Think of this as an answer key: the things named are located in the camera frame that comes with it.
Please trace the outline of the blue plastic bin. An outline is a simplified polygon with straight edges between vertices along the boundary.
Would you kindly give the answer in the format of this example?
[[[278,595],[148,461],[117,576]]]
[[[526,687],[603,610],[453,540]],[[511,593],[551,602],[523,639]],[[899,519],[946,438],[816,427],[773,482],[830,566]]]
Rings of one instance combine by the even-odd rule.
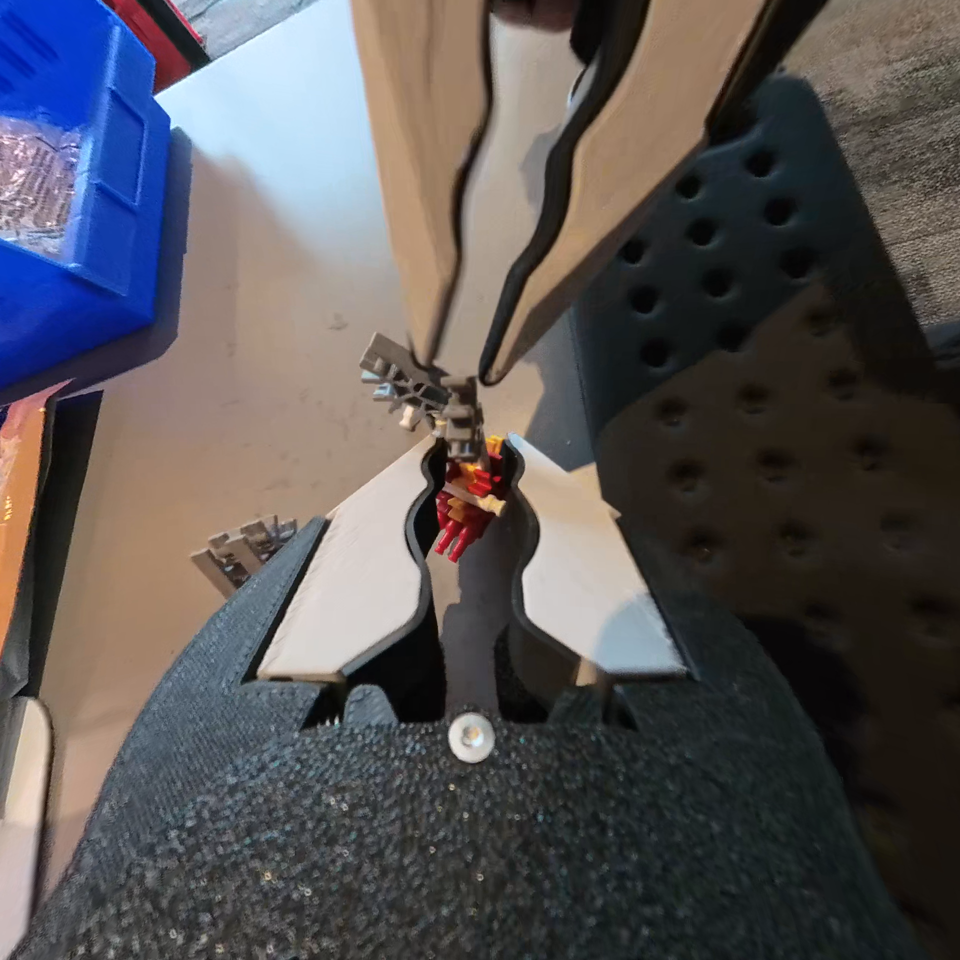
[[[1,118],[83,132],[64,258],[1,239],[3,387],[154,322],[171,141],[154,82],[103,3],[1,3]]]

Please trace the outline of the clear plastic bag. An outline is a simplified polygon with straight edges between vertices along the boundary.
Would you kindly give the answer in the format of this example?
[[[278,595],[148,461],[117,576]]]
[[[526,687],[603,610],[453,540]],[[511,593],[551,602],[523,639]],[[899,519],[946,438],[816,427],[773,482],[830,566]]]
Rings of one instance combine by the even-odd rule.
[[[84,133],[33,119],[1,119],[1,239],[63,260]]]

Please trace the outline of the orange toy parts bag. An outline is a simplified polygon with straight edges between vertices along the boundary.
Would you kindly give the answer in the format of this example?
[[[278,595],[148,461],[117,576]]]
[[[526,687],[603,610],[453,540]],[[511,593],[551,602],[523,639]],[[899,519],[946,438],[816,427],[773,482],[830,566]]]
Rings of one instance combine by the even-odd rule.
[[[47,407],[61,381],[11,403],[1,427],[1,651],[7,646],[39,495]]]

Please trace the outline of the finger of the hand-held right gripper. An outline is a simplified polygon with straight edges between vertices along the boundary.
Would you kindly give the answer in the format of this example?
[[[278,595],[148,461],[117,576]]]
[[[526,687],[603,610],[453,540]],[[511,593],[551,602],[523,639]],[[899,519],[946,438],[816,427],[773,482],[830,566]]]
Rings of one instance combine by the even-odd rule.
[[[603,2],[596,49],[544,166],[542,207],[499,295],[478,375],[492,387],[638,228],[706,141],[776,2]]]
[[[463,266],[463,202],[491,116],[489,2],[352,1],[414,360],[436,360]]]

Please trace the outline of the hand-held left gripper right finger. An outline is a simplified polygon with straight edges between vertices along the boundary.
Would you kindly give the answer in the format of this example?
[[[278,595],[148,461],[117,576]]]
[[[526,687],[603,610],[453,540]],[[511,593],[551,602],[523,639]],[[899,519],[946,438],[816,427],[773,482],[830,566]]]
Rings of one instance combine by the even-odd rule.
[[[514,606],[524,625],[615,682],[686,675],[616,511],[527,439],[509,434],[507,444],[533,524]]]

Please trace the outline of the grey-topped red yellow toy assembly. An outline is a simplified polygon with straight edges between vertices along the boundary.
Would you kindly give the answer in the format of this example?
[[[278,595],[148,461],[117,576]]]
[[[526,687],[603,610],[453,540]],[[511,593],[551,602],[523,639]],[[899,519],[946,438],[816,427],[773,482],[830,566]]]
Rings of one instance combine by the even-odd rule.
[[[374,401],[399,413],[405,430],[426,425],[443,441],[446,468],[436,494],[435,552],[459,562],[507,506],[505,438],[486,432],[476,377],[420,366],[407,347],[379,332],[359,366]]]

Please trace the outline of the black dimpled plastic panel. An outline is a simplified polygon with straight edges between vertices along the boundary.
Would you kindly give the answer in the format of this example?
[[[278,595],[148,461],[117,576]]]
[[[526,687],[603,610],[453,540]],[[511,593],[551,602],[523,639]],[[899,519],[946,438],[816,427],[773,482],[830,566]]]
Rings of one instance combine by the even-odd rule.
[[[606,500],[755,631],[958,958],[958,375],[806,82],[680,168],[572,327]]]

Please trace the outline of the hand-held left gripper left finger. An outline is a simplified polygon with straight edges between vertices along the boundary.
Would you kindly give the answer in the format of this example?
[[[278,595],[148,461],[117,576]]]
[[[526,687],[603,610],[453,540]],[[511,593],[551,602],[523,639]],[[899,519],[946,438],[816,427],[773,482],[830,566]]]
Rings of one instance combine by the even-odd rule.
[[[330,512],[259,680],[345,680],[424,623],[444,477],[445,444],[426,437]]]

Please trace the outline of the person's right hand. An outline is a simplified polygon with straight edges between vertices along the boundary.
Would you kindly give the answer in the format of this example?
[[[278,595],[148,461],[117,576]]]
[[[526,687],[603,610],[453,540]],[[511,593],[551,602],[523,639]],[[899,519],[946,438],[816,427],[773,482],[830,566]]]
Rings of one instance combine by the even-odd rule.
[[[563,33],[572,28],[580,1],[490,1],[499,21],[523,29]]]

